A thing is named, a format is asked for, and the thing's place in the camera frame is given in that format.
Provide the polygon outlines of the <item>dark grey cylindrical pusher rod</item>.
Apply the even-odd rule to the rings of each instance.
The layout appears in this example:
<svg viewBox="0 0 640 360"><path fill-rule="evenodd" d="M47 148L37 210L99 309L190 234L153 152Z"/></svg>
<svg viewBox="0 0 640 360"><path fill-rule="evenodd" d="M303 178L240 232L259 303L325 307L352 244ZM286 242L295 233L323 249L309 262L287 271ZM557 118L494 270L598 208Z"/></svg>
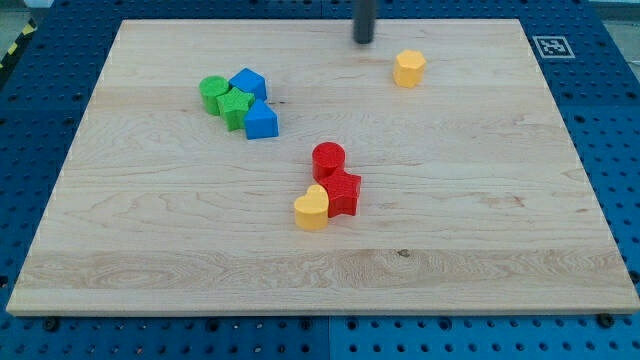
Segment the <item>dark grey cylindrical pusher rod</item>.
<svg viewBox="0 0 640 360"><path fill-rule="evenodd" d="M376 21L375 0L354 0L352 37L357 44L369 44L373 41Z"/></svg>

